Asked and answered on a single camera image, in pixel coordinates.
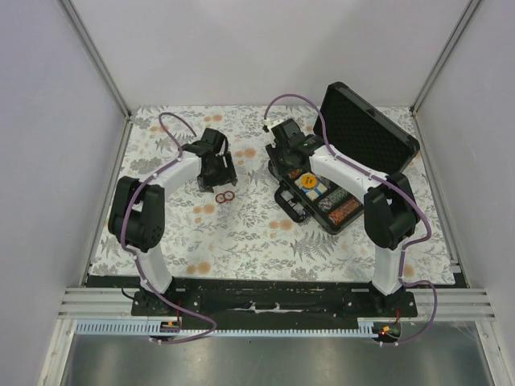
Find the yellow big blind button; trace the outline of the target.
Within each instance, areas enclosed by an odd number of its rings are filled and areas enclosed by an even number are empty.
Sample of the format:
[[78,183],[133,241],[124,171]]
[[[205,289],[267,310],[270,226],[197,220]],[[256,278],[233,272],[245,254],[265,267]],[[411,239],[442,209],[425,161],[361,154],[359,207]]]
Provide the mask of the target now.
[[306,189],[314,189],[318,184],[318,179],[311,173],[305,173],[298,179],[299,186]]

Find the red poker chip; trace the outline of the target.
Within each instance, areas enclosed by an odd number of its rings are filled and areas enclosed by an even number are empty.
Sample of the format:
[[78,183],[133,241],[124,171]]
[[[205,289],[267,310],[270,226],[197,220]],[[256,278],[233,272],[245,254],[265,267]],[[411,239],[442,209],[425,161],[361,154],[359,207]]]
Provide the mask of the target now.
[[223,193],[220,193],[220,194],[216,195],[215,200],[218,203],[224,203],[225,202],[225,195]]
[[235,194],[233,191],[226,191],[224,193],[224,198],[226,201],[232,201],[234,199],[234,197],[235,197]]

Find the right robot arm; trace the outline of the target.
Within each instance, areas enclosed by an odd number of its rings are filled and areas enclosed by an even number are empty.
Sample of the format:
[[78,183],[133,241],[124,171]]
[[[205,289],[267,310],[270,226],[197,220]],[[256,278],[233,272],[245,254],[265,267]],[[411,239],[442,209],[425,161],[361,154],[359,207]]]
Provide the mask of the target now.
[[409,179],[400,171],[385,174],[350,158],[330,142],[327,132],[305,134],[291,118],[264,121],[271,136],[266,145],[270,172],[303,211],[327,231],[338,232],[348,218],[361,213],[375,248],[369,309],[387,316],[398,306],[403,286],[405,242],[413,237],[422,215]]

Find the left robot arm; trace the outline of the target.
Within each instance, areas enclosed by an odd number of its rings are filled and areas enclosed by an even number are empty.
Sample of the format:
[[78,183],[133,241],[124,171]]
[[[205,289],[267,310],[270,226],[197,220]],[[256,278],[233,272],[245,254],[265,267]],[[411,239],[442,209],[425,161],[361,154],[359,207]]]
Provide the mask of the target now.
[[207,128],[200,140],[180,148],[178,158],[143,180],[120,178],[109,214],[109,233],[133,256],[142,287],[153,292],[149,305],[162,316],[177,306],[177,296],[168,290],[173,277],[159,246],[165,231],[165,203],[191,181],[208,193],[237,184],[229,141],[220,131]]

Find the blue playing card deck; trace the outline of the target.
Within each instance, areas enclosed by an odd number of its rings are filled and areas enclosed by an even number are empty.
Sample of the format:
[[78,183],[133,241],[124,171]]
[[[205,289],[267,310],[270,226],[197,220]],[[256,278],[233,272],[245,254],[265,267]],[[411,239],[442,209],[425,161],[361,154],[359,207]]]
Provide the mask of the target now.
[[316,200],[317,198],[319,198],[320,196],[322,196],[324,193],[326,193],[328,191],[328,187],[326,185],[324,185],[319,179],[318,179],[318,184],[314,189],[301,188],[299,186],[298,180],[295,181],[295,185],[311,201]]

